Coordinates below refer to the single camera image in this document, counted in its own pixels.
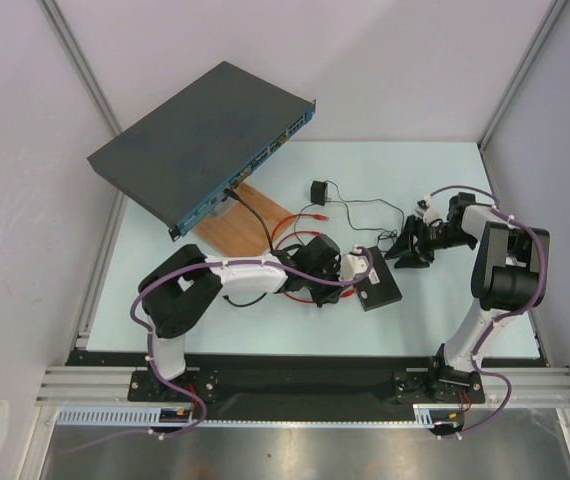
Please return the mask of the small black network switch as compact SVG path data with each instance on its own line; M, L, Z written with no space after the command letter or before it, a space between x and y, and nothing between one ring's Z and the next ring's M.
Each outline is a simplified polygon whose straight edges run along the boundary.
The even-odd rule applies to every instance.
M376 246L369 249L373 267L368 277L355 285L356 295L365 312L385 307L402 300L400 289Z

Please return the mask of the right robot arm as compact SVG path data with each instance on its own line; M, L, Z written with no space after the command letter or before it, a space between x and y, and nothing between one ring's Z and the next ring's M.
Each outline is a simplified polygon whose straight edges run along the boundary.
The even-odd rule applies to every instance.
M503 214L494 204L459 192L441 217L426 196L385 254L397 269L427 268L438 250L477 250L471 273L473 302L455 334L430 359L420 386L436 402L449 402L480 383L488 347L515 317L538 306L545 294L549 232Z

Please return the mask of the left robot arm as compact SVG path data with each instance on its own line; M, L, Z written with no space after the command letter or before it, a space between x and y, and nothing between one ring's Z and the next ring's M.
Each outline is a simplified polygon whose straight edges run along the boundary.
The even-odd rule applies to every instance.
M219 297L239 293L266 296L305 289L312 303L336 303L362 280L369 261L357 247L346 255L324 234L309 243L254 257L217 257L187 244L168 257L138 285L130 313L144 326L150 388L164 400L185 388L185 336Z

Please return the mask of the black power adapter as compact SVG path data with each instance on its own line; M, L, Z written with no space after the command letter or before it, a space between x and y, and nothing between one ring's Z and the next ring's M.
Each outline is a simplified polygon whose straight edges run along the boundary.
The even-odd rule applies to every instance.
M331 201L328 193L329 182L314 180L310 185L310 203L318 206L325 206Z

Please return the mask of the bamboo wooden board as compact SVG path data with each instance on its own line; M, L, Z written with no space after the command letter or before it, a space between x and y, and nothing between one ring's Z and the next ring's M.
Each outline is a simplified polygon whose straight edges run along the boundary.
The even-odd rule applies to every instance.
M224 257L257 256L267 253L267 237L282 233L293 224L293 213L247 183L235 193L263 219L260 220L234 199L219 203L206 215L192 232L205 244Z

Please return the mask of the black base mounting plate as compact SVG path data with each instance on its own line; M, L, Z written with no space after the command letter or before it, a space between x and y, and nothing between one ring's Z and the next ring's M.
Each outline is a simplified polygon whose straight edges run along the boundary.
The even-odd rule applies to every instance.
M491 400L492 386L543 359L488 358L484 375L453 380L427 357L312 357L190 354L187 370L163 384L142 353L74 350L67 366L124 370L125 400L192 404L210 421L378 422L406 420L414 404L465 409Z

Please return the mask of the large blue rack switch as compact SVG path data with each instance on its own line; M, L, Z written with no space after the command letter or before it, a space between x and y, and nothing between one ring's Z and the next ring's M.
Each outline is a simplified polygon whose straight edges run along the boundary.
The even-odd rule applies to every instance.
M315 112L315 102L223 61L92 153L88 162L177 240Z

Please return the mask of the aluminium frame rail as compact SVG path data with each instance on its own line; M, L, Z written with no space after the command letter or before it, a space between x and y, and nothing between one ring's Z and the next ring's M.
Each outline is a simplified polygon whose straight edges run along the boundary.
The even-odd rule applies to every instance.
M38 390L38 405L107 406L123 405L133 391L132 377L146 373L144 367L60 366L46 369ZM570 369L561 368L490 368L483 376L485 404L496 407L507 388L498 377L505 376L512 385L509 408L570 409Z

